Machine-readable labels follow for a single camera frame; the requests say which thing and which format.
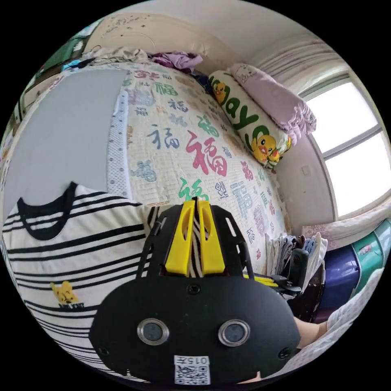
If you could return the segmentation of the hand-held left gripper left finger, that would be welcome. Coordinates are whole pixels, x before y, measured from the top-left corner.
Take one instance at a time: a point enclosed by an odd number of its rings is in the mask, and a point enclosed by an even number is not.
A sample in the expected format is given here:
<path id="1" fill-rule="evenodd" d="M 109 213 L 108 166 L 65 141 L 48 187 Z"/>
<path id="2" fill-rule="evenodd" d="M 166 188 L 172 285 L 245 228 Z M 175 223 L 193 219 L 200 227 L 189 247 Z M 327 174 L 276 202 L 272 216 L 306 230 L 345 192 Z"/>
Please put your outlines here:
<path id="1" fill-rule="evenodd" d="M 194 213 L 194 200 L 179 205 L 174 233 L 165 261 L 165 269 L 169 274 L 190 273 Z"/>

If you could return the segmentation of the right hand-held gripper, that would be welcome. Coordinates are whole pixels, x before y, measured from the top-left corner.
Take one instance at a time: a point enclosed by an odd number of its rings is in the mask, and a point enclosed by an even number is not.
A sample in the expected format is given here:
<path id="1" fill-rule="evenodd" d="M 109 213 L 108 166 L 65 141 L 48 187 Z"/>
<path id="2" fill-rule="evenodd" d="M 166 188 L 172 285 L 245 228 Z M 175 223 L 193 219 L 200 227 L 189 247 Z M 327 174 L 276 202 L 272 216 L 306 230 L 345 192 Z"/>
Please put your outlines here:
<path id="1" fill-rule="evenodd" d="M 272 287 L 281 296 L 286 295 L 290 298 L 297 298 L 303 294 L 305 274 L 295 276 L 293 281 L 281 275 L 274 275 L 272 277 L 254 276 L 254 280 L 259 281 L 265 286 Z"/>

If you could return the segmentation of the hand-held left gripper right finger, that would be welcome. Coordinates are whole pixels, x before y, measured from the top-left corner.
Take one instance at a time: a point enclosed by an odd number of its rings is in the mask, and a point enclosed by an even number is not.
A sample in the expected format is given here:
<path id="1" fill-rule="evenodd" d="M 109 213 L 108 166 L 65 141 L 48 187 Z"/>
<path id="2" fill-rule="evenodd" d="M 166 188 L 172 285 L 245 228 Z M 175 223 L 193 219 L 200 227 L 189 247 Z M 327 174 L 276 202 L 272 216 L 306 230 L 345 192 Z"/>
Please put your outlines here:
<path id="1" fill-rule="evenodd" d="M 221 275 L 225 262 L 220 246 L 217 227 L 208 201 L 197 201 L 200 224 L 200 257 L 203 275 Z"/>

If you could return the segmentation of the person's right hand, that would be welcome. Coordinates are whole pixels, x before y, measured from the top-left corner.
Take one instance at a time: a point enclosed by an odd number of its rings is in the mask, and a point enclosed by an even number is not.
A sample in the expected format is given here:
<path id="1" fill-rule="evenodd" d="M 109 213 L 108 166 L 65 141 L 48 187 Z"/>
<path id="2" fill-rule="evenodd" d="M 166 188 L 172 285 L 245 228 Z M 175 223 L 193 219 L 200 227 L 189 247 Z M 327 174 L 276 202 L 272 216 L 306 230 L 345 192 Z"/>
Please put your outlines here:
<path id="1" fill-rule="evenodd" d="M 294 317 L 294 321 L 300 334 L 298 349 L 303 349 L 318 340 L 327 332 L 327 321 L 320 324 L 309 323 Z"/>

